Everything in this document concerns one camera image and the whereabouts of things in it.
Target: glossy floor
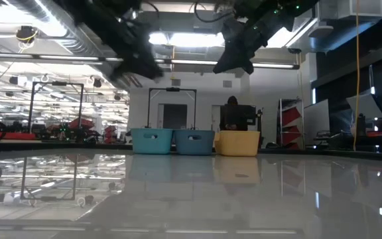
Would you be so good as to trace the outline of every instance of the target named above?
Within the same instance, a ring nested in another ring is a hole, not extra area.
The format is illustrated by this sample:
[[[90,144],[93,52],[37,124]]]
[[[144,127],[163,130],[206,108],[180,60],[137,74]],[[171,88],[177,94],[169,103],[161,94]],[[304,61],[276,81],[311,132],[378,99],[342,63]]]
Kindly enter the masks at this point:
[[[382,161],[128,154],[0,153],[0,238],[382,238]]]

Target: air vent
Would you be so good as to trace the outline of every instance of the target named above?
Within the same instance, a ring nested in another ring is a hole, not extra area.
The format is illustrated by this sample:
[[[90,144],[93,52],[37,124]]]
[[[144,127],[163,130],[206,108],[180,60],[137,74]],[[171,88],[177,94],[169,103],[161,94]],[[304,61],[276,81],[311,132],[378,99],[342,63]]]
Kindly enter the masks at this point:
[[[172,79],[172,86],[180,86],[180,79]]]
[[[224,88],[232,88],[232,81],[231,80],[224,80],[223,81],[223,87]]]

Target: person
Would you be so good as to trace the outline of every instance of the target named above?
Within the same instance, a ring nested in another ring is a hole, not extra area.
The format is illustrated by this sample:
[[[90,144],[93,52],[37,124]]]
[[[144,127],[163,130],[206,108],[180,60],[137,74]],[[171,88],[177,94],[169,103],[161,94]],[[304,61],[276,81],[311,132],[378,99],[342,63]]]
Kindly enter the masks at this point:
[[[238,100],[235,96],[231,96],[228,98],[227,104],[238,105]],[[239,124],[232,124],[232,125],[226,124],[225,123],[224,107],[221,107],[221,110],[220,110],[219,128],[220,128],[220,130],[236,130],[236,131],[247,131],[248,130],[246,123],[239,123]]]

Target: ceiling duct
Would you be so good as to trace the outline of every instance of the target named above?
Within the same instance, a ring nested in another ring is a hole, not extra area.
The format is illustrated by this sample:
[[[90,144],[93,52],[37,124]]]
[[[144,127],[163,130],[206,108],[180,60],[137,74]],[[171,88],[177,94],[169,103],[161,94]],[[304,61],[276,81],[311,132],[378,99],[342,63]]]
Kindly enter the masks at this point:
[[[63,9],[61,9],[54,1],[48,0],[4,0],[6,3],[23,11],[25,14],[32,15],[38,21],[44,24],[61,25],[67,30],[66,38],[68,40],[57,40],[58,44],[75,55],[82,56],[101,56],[101,50],[89,39],[89,37],[78,27],[74,25],[73,19]],[[101,73],[109,76],[112,67],[109,63],[104,62],[101,65],[93,66]],[[126,89],[125,79],[122,82],[111,82],[115,87]]]

